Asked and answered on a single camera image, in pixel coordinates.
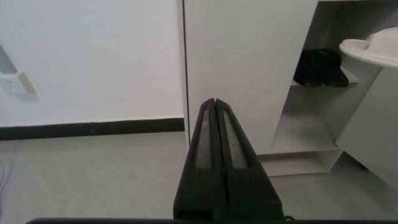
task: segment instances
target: white cabinet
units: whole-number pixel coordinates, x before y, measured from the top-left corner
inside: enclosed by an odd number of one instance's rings
[[[316,5],[185,0],[190,130],[201,103],[219,98],[254,150],[269,152]]]
[[[336,140],[381,67],[343,55],[349,87],[307,88],[292,80],[300,53],[338,50],[396,17],[398,2],[185,0],[190,135],[200,105],[219,98],[269,176],[328,172],[343,152]]]

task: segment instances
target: cable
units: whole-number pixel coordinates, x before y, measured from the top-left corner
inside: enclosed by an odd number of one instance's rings
[[[12,151],[12,157],[11,157],[11,163],[10,163],[10,166],[9,166],[9,172],[8,172],[8,174],[7,174],[7,176],[5,178],[4,178],[4,173],[5,173],[4,166],[2,164],[0,164],[0,169],[1,169],[1,173],[0,173],[0,175],[1,175],[1,177],[0,177],[0,220],[1,220],[1,217],[2,217],[2,194],[4,192],[4,189],[6,188],[8,179],[10,178],[11,172],[12,172],[12,170],[14,168],[14,161],[15,161],[15,158],[16,158],[16,152],[17,152],[17,147],[15,147],[15,149]]]

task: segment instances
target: black baseboard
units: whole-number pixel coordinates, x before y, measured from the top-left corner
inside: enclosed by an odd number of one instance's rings
[[[0,128],[0,141],[17,139],[97,136],[107,134],[184,131],[183,118],[112,121],[100,123],[51,124]]]

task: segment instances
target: tiled floor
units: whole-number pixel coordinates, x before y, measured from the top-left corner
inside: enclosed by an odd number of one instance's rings
[[[0,223],[37,217],[172,218],[183,133],[0,142]],[[330,174],[273,177],[295,218],[398,219],[398,193],[343,158]]]

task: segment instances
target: white hat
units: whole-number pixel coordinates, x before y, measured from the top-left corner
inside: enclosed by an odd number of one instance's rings
[[[368,40],[344,40],[340,50],[358,60],[398,68],[398,27],[372,34]]]

